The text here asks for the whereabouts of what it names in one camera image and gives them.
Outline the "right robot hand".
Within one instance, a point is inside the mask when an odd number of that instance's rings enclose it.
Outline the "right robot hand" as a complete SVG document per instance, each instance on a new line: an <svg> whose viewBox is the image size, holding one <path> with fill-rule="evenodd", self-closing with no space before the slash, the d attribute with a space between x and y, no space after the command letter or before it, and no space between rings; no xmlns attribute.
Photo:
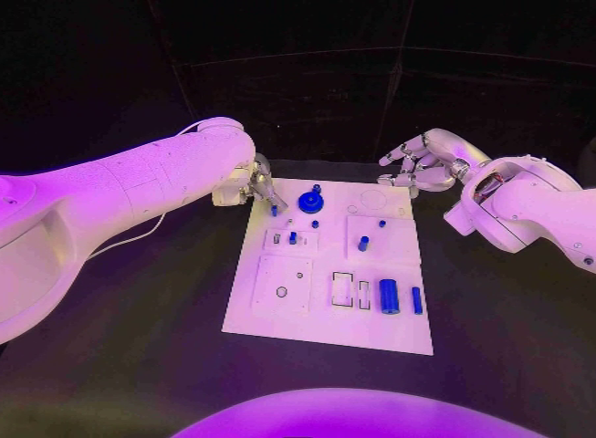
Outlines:
<svg viewBox="0 0 596 438"><path fill-rule="evenodd" d="M404 141L379 158L381 167L401 161L397 174L382 174L376 183L420 191L443 192L456 182L466 184L490 162L488 155L454 133L433 128Z"/></svg>

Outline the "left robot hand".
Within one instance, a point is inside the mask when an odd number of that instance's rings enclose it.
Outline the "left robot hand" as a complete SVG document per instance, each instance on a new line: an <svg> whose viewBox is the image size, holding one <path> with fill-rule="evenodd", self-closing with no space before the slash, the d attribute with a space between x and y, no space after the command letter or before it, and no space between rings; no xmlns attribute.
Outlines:
<svg viewBox="0 0 596 438"><path fill-rule="evenodd" d="M288 206L275 193L271 166L265 157L259 153L255 153L254 155L252 173L248 186L251 192L275 207L280 213L283 213Z"/></svg>

